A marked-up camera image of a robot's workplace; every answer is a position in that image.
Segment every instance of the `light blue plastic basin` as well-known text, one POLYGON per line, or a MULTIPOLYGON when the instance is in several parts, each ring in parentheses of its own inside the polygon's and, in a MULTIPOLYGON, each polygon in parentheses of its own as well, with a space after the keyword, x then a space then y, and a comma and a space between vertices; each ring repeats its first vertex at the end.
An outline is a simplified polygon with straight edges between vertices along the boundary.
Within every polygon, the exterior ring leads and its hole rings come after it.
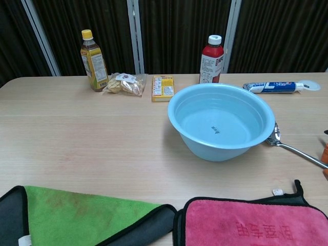
POLYGON ((259 96, 227 84, 189 86, 174 95, 169 119, 188 148, 210 161, 228 160, 266 140, 274 114, 259 96))

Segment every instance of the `orange object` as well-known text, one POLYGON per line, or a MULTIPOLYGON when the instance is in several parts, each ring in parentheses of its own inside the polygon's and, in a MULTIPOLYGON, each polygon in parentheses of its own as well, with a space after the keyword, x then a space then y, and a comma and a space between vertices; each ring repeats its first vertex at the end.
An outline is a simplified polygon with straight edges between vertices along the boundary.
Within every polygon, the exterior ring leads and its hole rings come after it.
POLYGON ((328 164, 328 143, 326 144, 326 147, 323 150, 322 156, 321 156, 321 161, 323 163, 328 164))
POLYGON ((326 177, 326 179, 328 180, 328 168, 323 169, 323 174, 326 177))

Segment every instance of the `red bottle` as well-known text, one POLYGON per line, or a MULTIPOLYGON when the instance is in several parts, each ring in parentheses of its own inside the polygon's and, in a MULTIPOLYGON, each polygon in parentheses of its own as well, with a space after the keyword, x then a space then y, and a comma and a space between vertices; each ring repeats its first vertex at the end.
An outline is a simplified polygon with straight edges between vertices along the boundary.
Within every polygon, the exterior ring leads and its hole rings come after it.
POLYGON ((224 50, 220 45, 222 37, 209 36, 209 44, 205 46, 201 54, 199 83, 219 83, 223 66, 224 50))

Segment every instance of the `metal frame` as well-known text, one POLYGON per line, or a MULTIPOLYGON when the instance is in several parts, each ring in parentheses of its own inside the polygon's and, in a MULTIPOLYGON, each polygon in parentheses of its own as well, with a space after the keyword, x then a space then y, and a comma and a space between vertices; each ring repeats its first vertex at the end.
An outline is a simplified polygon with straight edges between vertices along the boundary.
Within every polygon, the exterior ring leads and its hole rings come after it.
POLYGON ((48 39, 42 28, 40 20, 36 14, 32 0, 20 0, 20 1, 22 2, 22 5, 25 9, 27 17, 31 23, 31 26, 33 28, 33 31, 37 38, 37 41, 39 42, 42 53, 45 56, 45 59, 47 61, 47 64, 51 71, 52 76, 60 76, 60 71, 59 71, 56 59, 52 53, 48 39))
POLYGON ((132 51, 134 59, 134 69, 136 74, 145 73, 144 53, 142 50, 142 37, 139 15, 139 1, 127 0, 128 15, 132 42, 132 51))
POLYGON ((228 26, 227 26, 227 31, 225 33, 225 39, 223 45, 225 56, 223 61, 222 73, 228 72, 231 52, 234 44, 235 33, 236 33, 236 28, 239 18, 240 6, 241 6, 241 0, 231 1, 228 26))
POLYGON ((141 34, 141 22, 139 12, 139 0, 134 0, 134 13, 135 13, 135 27, 137 32, 137 44, 138 44, 138 55, 139 55, 139 66, 140 73, 145 73, 144 67, 144 51, 142 49, 142 34, 141 34))
POLYGON ((133 0, 127 0, 127 5, 128 5, 131 43, 132 43, 132 51, 133 51, 133 59, 134 59, 134 69, 135 69, 135 73, 139 74, 140 66, 139 66, 139 56, 138 56, 137 34, 135 29, 135 19, 134 19, 135 12, 134 12, 133 0))

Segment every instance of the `white bottle cap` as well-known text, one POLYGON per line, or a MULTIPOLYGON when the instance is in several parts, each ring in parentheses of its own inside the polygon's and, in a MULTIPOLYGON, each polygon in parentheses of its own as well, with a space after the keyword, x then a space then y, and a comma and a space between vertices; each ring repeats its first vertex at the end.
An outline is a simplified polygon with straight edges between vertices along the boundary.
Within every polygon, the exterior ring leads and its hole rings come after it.
POLYGON ((304 84, 303 83, 295 83, 296 85, 296 90, 295 91, 302 91, 304 89, 304 84))
POLYGON ((211 35, 209 36, 209 44, 210 45, 220 45, 222 42, 222 37, 219 35, 211 35))

